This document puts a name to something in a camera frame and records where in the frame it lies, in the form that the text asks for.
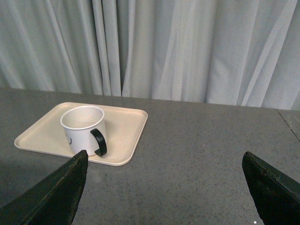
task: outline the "curtain fold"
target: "curtain fold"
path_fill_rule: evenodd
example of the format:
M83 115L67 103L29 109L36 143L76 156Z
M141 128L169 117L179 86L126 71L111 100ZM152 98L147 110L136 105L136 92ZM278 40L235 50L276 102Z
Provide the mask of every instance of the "curtain fold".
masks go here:
M0 87L300 109L297 0L3 0Z

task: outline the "mug rim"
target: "mug rim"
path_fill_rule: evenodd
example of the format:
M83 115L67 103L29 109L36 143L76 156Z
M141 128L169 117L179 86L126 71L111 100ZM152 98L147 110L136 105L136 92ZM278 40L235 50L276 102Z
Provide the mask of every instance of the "mug rim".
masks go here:
M102 117L101 117L97 122L95 122L94 124L92 124L92 125L90 125L90 126L87 126L87 127L74 128L74 127L68 127L67 125L65 125L65 124L62 122L63 118L64 118L67 114L69 114L71 111L76 110L76 109L79 109L79 108L96 108L96 109L98 109L98 110L101 111ZM61 124L64 128L66 128L66 129L68 129L68 130L85 130L85 129L89 129L89 128L92 128L92 127L96 126L97 124L99 124L99 123L103 120L103 118L104 118L104 111L103 111L102 108L100 108L100 107L98 107L98 106L95 106L95 105L82 105L82 106L78 106L78 107L75 107L75 108L72 108L72 109L66 111L66 112L60 117L60 124Z

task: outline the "table surface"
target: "table surface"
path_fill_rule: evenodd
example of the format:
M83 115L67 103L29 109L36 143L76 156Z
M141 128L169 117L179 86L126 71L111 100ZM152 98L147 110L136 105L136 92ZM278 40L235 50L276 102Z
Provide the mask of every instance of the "table surface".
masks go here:
M149 116L127 164L89 163L74 225L263 224L241 167L246 151L300 182L299 111L2 88L0 207L68 161L14 146L63 102Z

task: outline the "white mug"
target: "white mug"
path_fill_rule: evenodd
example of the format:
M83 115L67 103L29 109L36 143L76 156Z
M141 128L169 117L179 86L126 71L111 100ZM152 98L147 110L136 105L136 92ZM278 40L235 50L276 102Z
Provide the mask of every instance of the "white mug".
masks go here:
M70 109L60 118L70 149L77 154L86 150L89 156L107 152L104 111L93 105Z

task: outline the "tray rim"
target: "tray rim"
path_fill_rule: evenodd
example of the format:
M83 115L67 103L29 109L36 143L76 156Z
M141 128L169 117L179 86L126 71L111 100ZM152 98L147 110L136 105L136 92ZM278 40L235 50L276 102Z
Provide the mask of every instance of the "tray rim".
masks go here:
M92 159L91 157L89 157L89 162L93 162L93 163L98 163L98 164L104 164L104 165L111 165L111 166L121 166L121 165L124 165L126 163L128 163L134 152L135 152L135 149L136 149L136 146L140 140L140 137L142 135L142 132L144 130L144 127L146 125L146 122L148 120L148 114L146 111L144 110L141 110L141 109L133 109L133 108L125 108L125 107L117 107L117 106L110 106L110 105L98 105L98 104L89 104L89 103L79 103L79 102L63 102L63 103L59 103L57 104L56 106L54 106L50 111L48 111L45 115L43 115L40 119L38 119L36 122L34 122L31 126L29 126L26 130L24 130L20 135L18 135L15 140L14 140L14 145L15 147L17 147L18 149L20 150L27 150L27 151L32 151L32 152L37 152L37 153L42 153L42 154L48 154L48 155L54 155L54 156L60 156L60 157L66 157L66 158L71 158L72 156L67 156L67 155L59 155L59 154L56 154L56 153L52 153L52 152L43 152L43 151L39 151L39 150L35 150L35 149L29 149L29 148L24 148L20 145L18 145L18 141L20 141L19 139L22 138L23 135L25 135L26 132L30 131L31 129L33 129L34 126L37 126L38 123L40 123L44 118L46 118L49 114L53 113L53 111L55 111L56 108L59 108L61 107L62 105L66 105L66 104L80 104L80 105L96 105L96 106L99 106L99 107L109 107L109 108L115 108L115 109L130 109L130 110L134 110L134 111L139 111L141 112L145 118L143 120L143 125L140 127L140 132L139 132L139 135L137 136L137 139L136 139L136 142L135 142L135 145L131 151L131 154L129 156L129 158L127 158L125 161L123 162L119 162L119 163L108 163L108 162L104 162L104 161L98 161L98 160L94 160Z

